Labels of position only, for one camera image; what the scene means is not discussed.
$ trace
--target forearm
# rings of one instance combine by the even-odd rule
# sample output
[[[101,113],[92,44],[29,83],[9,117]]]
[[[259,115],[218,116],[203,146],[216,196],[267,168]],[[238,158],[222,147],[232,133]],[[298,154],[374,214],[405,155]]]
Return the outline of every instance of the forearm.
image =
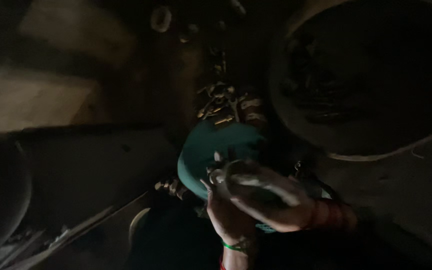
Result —
[[[222,263],[226,270],[247,270],[251,269],[254,259],[254,255],[247,255],[225,247]]]

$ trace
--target green bangle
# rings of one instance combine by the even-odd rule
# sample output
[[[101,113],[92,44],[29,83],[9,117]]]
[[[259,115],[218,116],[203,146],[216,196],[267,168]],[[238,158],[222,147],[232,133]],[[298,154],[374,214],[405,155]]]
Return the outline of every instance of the green bangle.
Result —
[[[235,250],[235,251],[240,251],[240,252],[246,252],[245,248],[229,245],[229,244],[225,243],[223,240],[221,240],[221,243],[223,244],[223,246],[225,248]]]

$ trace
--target teal cloth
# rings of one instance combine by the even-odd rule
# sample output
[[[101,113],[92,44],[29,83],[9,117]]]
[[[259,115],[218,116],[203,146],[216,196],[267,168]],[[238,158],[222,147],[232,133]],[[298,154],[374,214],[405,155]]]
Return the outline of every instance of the teal cloth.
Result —
[[[259,151],[254,145],[265,138],[254,127],[242,123],[219,129],[213,122],[201,121],[190,133],[177,161],[181,182],[198,197],[207,200],[207,191],[200,179],[208,179],[206,168],[214,162],[214,152],[228,156],[228,147],[238,159],[257,160]]]

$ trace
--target wrist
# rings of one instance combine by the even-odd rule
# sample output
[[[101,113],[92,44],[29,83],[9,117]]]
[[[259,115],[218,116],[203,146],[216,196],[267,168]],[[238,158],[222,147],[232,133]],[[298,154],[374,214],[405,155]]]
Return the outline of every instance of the wrist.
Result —
[[[252,245],[247,250],[238,251],[224,246],[223,257],[221,259],[221,269],[225,270],[247,270],[252,269],[255,255],[257,252],[256,245]]]

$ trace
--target hand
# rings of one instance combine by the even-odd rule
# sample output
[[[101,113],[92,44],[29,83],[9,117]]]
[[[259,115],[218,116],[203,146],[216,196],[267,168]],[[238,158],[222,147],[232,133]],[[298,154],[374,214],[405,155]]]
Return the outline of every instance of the hand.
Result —
[[[256,220],[241,212],[231,201],[223,199],[214,185],[201,182],[208,190],[209,218],[221,239],[230,246],[252,241],[256,234]]]
[[[232,179],[242,186],[261,187],[270,190],[290,207],[269,207],[245,195],[232,197],[233,204],[249,216],[281,233],[299,231],[307,227],[313,217],[315,201],[306,195],[299,182],[292,177],[283,177],[267,168],[261,168],[261,174],[265,177],[250,180]]]

